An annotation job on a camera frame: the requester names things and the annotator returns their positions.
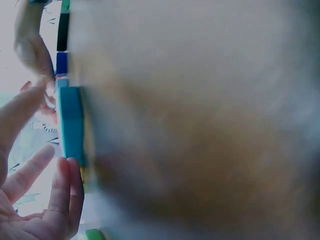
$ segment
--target brown blurry surface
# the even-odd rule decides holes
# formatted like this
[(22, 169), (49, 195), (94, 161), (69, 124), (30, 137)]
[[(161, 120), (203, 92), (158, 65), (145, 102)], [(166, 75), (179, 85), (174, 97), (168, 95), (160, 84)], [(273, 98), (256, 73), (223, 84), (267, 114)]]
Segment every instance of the brown blurry surface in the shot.
[(70, 81), (101, 193), (135, 218), (299, 239), (302, 149), (282, 127), (308, 87), (285, 2), (72, 1)]

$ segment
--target finger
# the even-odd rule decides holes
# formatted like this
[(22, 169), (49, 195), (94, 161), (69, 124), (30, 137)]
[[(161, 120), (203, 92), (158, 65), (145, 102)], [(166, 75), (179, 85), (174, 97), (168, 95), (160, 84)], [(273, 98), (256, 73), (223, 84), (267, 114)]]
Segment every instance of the finger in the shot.
[(76, 160), (74, 157), (70, 157), (67, 160), (69, 162), (71, 174), (69, 237), (72, 238), (78, 232), (82, 208), (84, 205), (85, 193), (78, 160)]
[(20, 92), (25, 92), (27, 91), (29, 88), (32, 87), (32, 82), (31, 81), (27, 81), (21, 88), (20, 88)]
[(0, 108), (0, 152), (4, 156), (8, 157), (17, 135), (43, 102), (47, 83), (41, 81)]
[(52, 180), (51, 196), (43, 220), (54, 232), (67, 230), (70, 205), (70, 168), (65, 157), (59, 157), (58, 168)]
[(30, 189), (54, 157), (54, 154), (55, 148), (53, 146), (47, 145), (43, 147), (22, 168), (7, 178), (2, 186), (2, 190), (11, 203), (15, 203)]
[(47, 210), (45, 209), (42, 212), (33, 213), (33, 214), (30, 214), (30, 215), (27, 215), (27, 216), (22, 216), (21, 218), (24, 221), (30, 221), (31, 219), (34, 219), (34, 218), (42, 219), (46, 211)]

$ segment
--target palm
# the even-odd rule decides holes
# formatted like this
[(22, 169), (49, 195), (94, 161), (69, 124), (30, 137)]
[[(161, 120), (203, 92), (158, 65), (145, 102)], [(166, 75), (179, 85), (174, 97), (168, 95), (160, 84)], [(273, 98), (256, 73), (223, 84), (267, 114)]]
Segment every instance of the palm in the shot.
[(83, 188), (82, 184), (79, 184), (79, 166), (77, 167), (78, 163), (74, 158), (69, 161), (65, 158), (59, 159), (47, 210), (21, 217), (13, 208), (13, 203), (30, 188), (53, 154), (52, 146), (43, 148), (2, 185), (0, 236), (3, 239), (63, 240), (77, 233), (81, 216), (79, 207), (82, 209), (83, 204)]

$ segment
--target teal block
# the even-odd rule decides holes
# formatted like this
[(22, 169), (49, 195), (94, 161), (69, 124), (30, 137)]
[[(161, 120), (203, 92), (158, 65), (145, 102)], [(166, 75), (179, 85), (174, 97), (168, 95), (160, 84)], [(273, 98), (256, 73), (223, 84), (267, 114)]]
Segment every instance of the teal block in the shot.
[(83, 151), (84, 119), (80, 93), (77, 87), (61, 86), (58, 88), (56, 112), (60, 118), (62, 154), (65, 158), (76, 158), (82, 167), (85, 165)]
[(68, 87), (69, 86), (69, 79), (68, 78), (62, 78), (55, 81), (55, 92), (58, 92), (59, 88), (62, 87)]

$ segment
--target hand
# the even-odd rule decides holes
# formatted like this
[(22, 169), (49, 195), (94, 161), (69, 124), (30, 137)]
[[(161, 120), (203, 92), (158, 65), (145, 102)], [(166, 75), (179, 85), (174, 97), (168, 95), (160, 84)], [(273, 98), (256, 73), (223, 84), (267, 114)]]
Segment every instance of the hand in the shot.
[(63, 240), (73, 237), (78, 231), (84, 189), (80, 167), (74, 158), (58, 159), (47, 210), (21, 217), (13, 208), (13, 204), (28, 191), (55, 153), (52, 146), (45, 146), (7, 178), (8, 155), (12, 145), (43, 102), (47, 83), (40, 82), (0, 108), (0, 236), (6, 240)]
[[(42, 75), (49, 79), (47, 91), (45, 93), (46, 99), (50, 105), (56, 104), (55, 97), (55, 76), (52, 60), (49, 51), (39, 34), (33, 37), (21, 37), (15, 41), (15, 53), (27, 68), (32, 70), (36, 75)], [(28, 81), (21, 87), (21, 91), (25, 91), (35, 84)], [(45, 123), (57, 124), (57, 114), (54, 108), (48, 106), (44, 102), (38, 111), (37, 117)]]

